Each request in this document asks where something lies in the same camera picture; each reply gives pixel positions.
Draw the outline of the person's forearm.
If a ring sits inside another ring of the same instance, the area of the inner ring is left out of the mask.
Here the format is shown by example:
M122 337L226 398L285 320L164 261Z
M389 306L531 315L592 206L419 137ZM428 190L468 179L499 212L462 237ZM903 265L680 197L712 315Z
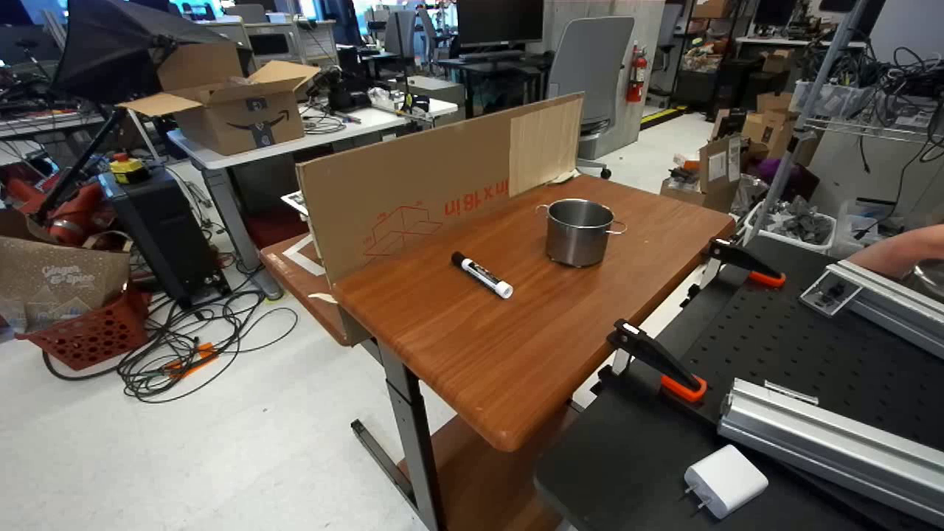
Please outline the person's forearm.
M920 264L944 261L944 225L913 227L850 255L850 264L885 277L909 277Z

